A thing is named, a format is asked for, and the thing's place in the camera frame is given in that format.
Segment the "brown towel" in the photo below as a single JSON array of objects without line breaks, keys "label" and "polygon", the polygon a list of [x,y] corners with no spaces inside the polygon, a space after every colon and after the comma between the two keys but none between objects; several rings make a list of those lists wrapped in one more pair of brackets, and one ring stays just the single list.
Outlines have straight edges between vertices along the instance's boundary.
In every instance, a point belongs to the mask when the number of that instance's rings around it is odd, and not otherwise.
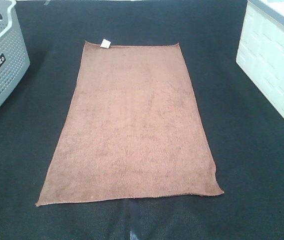
[{"label": "brown towel", "polygon": [[86,42],[36,205],[222,194],[179,44]]}]

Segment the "white plastic storage bin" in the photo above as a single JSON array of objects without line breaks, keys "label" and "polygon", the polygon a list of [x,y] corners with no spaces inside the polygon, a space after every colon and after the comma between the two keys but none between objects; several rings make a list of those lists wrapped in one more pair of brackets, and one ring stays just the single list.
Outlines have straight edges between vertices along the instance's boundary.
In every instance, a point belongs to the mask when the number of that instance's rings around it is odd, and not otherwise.
[{"label": "white plastic storage bin", "polygon": [[284,0],[247,2],[236,62],[284,118]]}]

